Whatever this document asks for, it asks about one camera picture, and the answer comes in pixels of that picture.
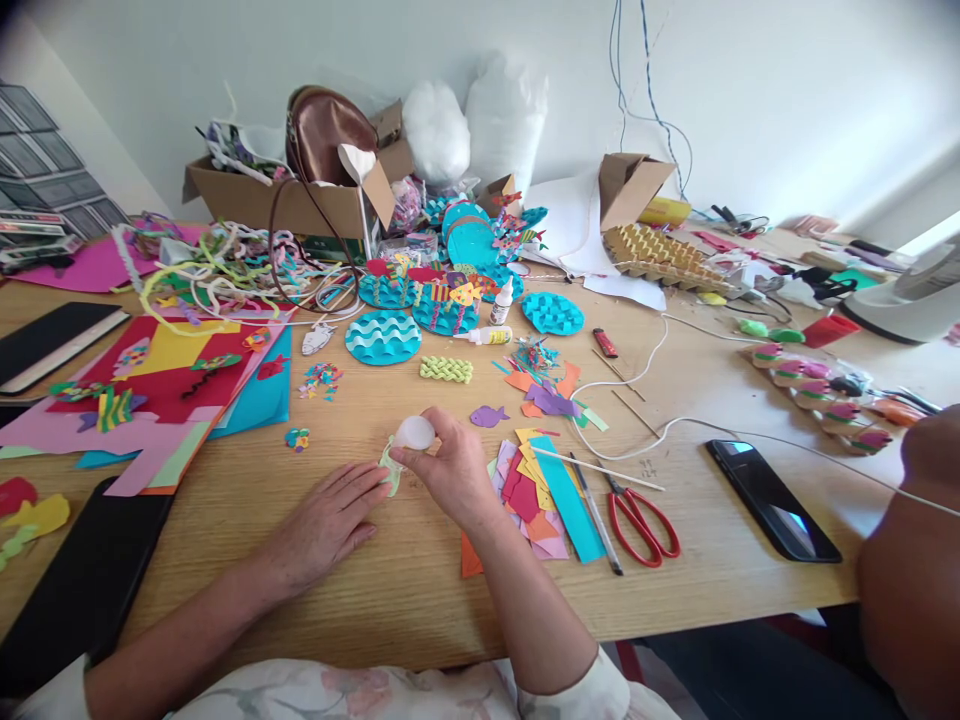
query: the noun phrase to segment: black notebook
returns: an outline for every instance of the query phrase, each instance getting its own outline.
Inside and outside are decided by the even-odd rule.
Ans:
[[[119,305],[61,305],[0,338],[0,395],[19,395],[130,317]]]

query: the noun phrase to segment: paper egg carton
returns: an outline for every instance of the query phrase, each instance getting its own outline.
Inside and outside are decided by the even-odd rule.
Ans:
[[[692,245],[668,237],[646,225],[622,225],[607,230],[604,244],[623,272],[651,282],[676,285],[681,290],[732,295],[733,285],[703,264]]]

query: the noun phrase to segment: hand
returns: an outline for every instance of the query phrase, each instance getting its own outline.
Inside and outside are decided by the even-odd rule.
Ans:
[[[960,405],[952,405],[910,428],[900,454],[906,480],[952,484],[960,466]]]
[[[501,505],[487,474],[480,436],[446,410],[432,407],[421,413],[440,438],[436,456],[393,448],[390,457],[423,480],[440,509],[461,528],[490,517]]]
[[[279,602],[322,580],[377,528],[363,522],[382,503],[389,474],[376,463],[344,465],[319,482],[246,563]]]

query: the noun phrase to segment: wooden stick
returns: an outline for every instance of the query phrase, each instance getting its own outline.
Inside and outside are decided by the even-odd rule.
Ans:
[[[650,423],[648,423],[646,420],[643,419],[643,415],[641,415],[641,414],[638,413],[636,410],[634,410],[634,409],[630,406],[630,403],[628,403],[626,400],[624,400],[624,399],[623,399],[623,396],[621,396],[620,393],[618,393],[616,390],[613,391],[613,394],[617,396],[617,400],[619,400],[620,402],[622,402],[624,405],[627,406],[627,410],[629,410],[630,412],[632,412],[634,415],[637,416],[637,419],[646,426],[647,430],[649,430],[649,431],[652,432],[654,435],[656,435],[658,440],[660,439],[660,433],[658,433],[656,430],[654,430],[654,429],[653,429],[653,426],[651,426]]]
[[[616,365],[614,365],[612,362],[610,362],[609,360],[607,360],[603,355],[601,355],[601,354],[597,351],[596,348],[590,348],[590,349],[593,350],[593,354],[594,354],[594,355],[596,355],[598,358],[600,358],[601,360],[603,360],[604,363],[606,363],[606,365],[607,365],[608,368],[610,368],[611,370],[613,370],[614,373],[616,373],[616,375],[617,375],[618,378],[620,378],[621,380],[623,380],[623,382],[627,385],[628,388],[630,388],[631,390],[633,390],[633,392],[636,393],[636,395],[637,395],[638,398],[640,398],[640,399],[643,400],[644,402],[647,401],[647,399],[646,399],[643,395],[640,394],[640,391],[639,391],[639,390],[637,390],[633,385],[630,385],[629,383],[627,383],[627,379],[623,376],[623,373],[620,372],[620,371],[617,369],[617,366],[616,366]]]
[[[618,477],[622,480],[629,480],[630,482],[635,482],[638,485],[643,485],[644,487],[648,487],[651,490],[659,490],[660,492],[664,492],[666,490],[665,487],[661,487],[660,485],[654,485],[653,483],[648,483],[646,480],[637,480],[637,478],[632,478],[629,475],[623,475],[622,473],[614,472],[613,470],[608,470],[607,468],[598,467],[597,465],[591,465],[590,463],[585,463],[582,460],[574,460],[572,458],[568,458],[566,455],[558,455],[557,453],[550,452],[549,450],[541,450],[540,448],[533,447],[532,445],[530,446],[530,448],[538,455],[549,455],[550,457],[557,458],[557,460],[563,460],[564,462],[573,463],[574,465],[580,465],[581,467],[588,467],[591,470],[597,470],[599,472],[606,473],[607,475],[613,475],[614,477]]]

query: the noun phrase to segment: red lighter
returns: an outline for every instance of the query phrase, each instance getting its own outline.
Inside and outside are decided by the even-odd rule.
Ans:
[[[593,335],[597,338],[597,342],[600,344],[600,349],[603,350],[604,355],[607,357],[620,357],[617,354],[617,348],[610,342],[610,338],[607,337],[603,328],[594,328]]]

